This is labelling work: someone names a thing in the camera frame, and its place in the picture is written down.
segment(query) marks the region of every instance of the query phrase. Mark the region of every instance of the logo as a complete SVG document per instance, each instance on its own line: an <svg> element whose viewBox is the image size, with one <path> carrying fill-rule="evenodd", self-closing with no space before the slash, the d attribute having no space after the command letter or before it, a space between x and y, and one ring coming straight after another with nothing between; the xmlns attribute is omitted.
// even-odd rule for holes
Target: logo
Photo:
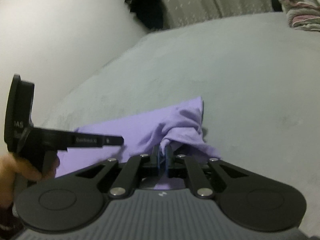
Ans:
<svg viewBox="0 0 320 240"><path fill-rule="evenodd" d="M76 137L77 143L97 143L97 139L95 138L79 138Z"/></svg>
<svg viewBox="0 0 320 240"><path fill-rule="evenodd" d="M164 197L165 195L167 195L167 193L163 191L163 192L159 193L158 195L159 195L160 197Z"/></svg>
<svg viewBox="0 0 320 240"><path fill-rule="evenodd" d="M14 127L23 128L23 122L13 121Z"/></svg>

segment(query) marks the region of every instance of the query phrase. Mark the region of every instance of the dark red sleeve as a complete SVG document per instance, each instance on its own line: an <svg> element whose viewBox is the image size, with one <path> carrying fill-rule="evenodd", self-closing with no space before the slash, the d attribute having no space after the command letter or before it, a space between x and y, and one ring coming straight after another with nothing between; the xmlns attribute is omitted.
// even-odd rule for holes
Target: dark red sleeve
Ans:
<svg viewBox="0 0 320 240"><path fill-rule="evenodd" d="M12 206L8 209L0 208L0 239L10 239L23 230L23 225L19 218L12 214Z"/></svg>

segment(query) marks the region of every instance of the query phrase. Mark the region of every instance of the clothing pile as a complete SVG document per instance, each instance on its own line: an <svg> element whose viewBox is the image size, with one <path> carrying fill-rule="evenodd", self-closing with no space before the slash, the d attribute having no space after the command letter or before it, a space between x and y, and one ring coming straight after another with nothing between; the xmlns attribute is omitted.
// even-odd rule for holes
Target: clothing pile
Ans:
<svg viewBox="0 0 320 240"><path fill-rule="evenodd" d="M279 0L290 27L320 31L320 0Z"/></svg>

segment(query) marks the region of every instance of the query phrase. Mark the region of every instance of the human hand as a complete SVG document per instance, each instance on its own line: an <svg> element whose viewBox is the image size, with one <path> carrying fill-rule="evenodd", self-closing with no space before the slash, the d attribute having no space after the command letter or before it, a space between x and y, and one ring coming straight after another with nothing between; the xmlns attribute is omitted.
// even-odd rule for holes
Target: human hand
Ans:
<svg viewBox="0 0 320 240"><path fill-rule="evenodd" d="M32 164L23 158L7 153L0 156L0 207L7 209L13 202L14 179L20 173L31 181L54 178L60 165L57 158L47 174L41 174Z"/></svg>

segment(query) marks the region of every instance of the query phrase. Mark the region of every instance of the purple cloth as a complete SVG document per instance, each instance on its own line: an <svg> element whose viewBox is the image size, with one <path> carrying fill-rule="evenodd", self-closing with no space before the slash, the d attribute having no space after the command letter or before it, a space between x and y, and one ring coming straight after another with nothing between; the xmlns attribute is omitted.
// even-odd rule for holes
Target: purple cloth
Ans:
<svg viewBox="0 0 320 240"><path fill-rule="evenodd" d="M126 162L131 156L151 152L160 143L161 149L171 143L173 149L188 144L196 155L205 158L218 157L217 151L203 141L201 129L203 101L201 97L151 112L128 116L99 124L87 125L78 132L121 135L122 147L69 148L68 152L58 152L61 164L57 177L88 167L107 158L117 158ZM165 178L157 189L167 189Z"/></svg>

